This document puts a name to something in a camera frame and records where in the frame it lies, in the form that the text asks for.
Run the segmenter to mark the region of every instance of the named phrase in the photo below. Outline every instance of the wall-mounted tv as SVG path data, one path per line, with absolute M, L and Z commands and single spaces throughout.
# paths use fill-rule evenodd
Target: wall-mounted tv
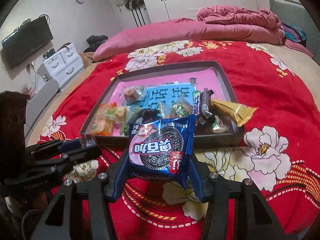
M 53 39 L 45 16 L 22 25 L 2 41 L 2 56 L 10 68 L 20 65 Z

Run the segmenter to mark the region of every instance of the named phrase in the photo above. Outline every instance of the red bedspread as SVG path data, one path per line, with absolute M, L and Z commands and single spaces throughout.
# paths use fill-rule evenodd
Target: red bedspread
M 99 64 L 64 100 L 48 120 L 40 141 L 79 137 L 93 105 L 117 74 L 200 60 L 217 60 L 238 101 L 259 109 L 245 126 L 242 147 L 195 150 L 198 159 L 227 179 L 253 179 L 286 233 L 305 229 L 320 208 L 320 115 L 302 80 L 255 44 L 179 41 L 114 56 Z M 116 162 L 122 150 L 105 147 L 98 160 L 76 165 L 67 177 L 76 182 L 89 180 Z M 186 240 L 200 238 L 207 205 L 198 202 L 192 189 L 183 190 L 177 183 L 132 179 L 110 208 L 120 240 L 167 236 Z M 88 218 L 84 202 L 85 222 Z

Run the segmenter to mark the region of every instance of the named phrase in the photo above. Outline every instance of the pink blanket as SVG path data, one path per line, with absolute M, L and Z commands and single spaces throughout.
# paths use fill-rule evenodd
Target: pink blanket
M 232 17 L 228 11 L 236 7 L 221 6 L 218 10 L 216 7 L 215 10 L 213 8 L 201 9 L 198 17 L 199 19 L 211 17 L 211 20 L 218 20 L 219 23 L 207 24 L 206 21 L 181 18 L 125 30 L 102 44 L 95 52 L 93 60 L 100 61 L 117 54 L 179 40 L 231 40 L 283 44 L 284 30 L 279 18 L 272 12 L 268 14 L 267 11 L 259 13 L 247 11 L 246 15 L 244 9 L 239 9 L 241 13 L 237 14 L 234 10 Z
M 197 20 L 208 24 L 256 25 L 268 30 L 278 28 L 284 33 L 279 17 L 270 10 L 256 12 L 237 6 L 216 5 L 200 9 L 197 12 Z

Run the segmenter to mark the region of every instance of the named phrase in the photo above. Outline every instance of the blue cookie wrapper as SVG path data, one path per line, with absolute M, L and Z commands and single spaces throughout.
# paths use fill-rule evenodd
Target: blue cookie wrapper
M 196 115 L 132 123 L 129 129 L 129 176 L 169 178 L 188 189 Z

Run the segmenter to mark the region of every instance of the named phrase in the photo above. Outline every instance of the metal screw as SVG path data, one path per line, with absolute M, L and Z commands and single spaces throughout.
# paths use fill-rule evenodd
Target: metal screw
M 108 175 L 106 174 L 106 173 L 100 173 L 99 175 L 98 175 L 98 177 L 99 177 L 99 179 L 105 179 L 106 177 L 107 177 Z
M 72 180 L 71 179 L 67 179 L 63 184 L 65 186 L 70 186 L 72 184 Z
M 251 179 L 244 179 L 244 184 L 246 184 L 246 185 L 248 185 L 248 186 L 250 186 L 250 185 L 252 185 L 253 184 L 253 181 L 251 180 Z
M 210 173 L 209 173 L 209 177 L 210 177 L 211 179 L 216 179 L 217 177 L 219 177 L 219 174 L 216 173 L 216 172 L 210 172 Z

